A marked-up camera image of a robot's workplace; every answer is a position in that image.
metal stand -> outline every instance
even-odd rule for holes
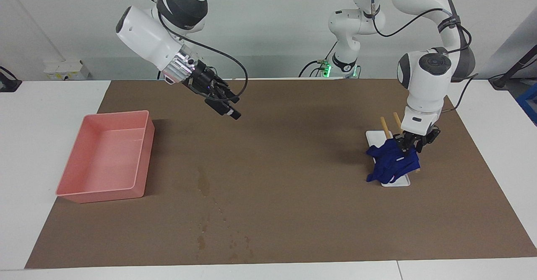
[[[508,72],[506,72],[499,79],[490,79],[489,82],[497,91],[506,91],[505,83],[518,72],[521,68],[524,67],[535,55],[537,55],[537,45],[535,45],[529,52],[520,59]]]

water stain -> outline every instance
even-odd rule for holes
[[[205,239],[203,238],[203,236],[198,237],[198,248],[200,249],[200,251],[205,249]]]
[[[198,173],[198,190],[200,190],[203,197],[207,197],[209,196],[209,179],[201,167],[198,167]]]

green light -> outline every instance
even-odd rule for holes
[[[331,71],[331,70],[332,70],[332,65],[330,65],[330,64],[327,63],[326,66],[324,67],[323,76],[324,76],[325,78],[330,77],[330,71]]]

brown paper mat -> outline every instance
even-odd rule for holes
[[[182,86],[113,82],[99,112],[154,120],[146,195],[56,200],[26,268],[537,256],[456,112],[410,187],[366,183],[365,132],[395,129],[406,96],[395,80],[253,81],[234,121]]]

electrical outlet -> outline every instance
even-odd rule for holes
[[[44,73],[51,80],[87,80],[90,71],[82,61],[48,62]]]

